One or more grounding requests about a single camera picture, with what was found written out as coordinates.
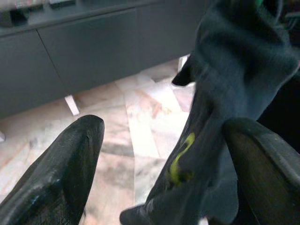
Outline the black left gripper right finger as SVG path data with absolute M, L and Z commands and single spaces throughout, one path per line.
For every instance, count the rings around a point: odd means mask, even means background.
M 261 225 L 300 223 L 300 155 L 278 134 L 247 118 L 222 128 L 241 189 Z

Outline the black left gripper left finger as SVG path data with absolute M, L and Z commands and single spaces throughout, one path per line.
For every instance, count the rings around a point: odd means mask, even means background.
M 104 132 L 104 121 L 95 115 L 82 116 L 64 129 L 1 202 L 1 224 L 79 224 Z

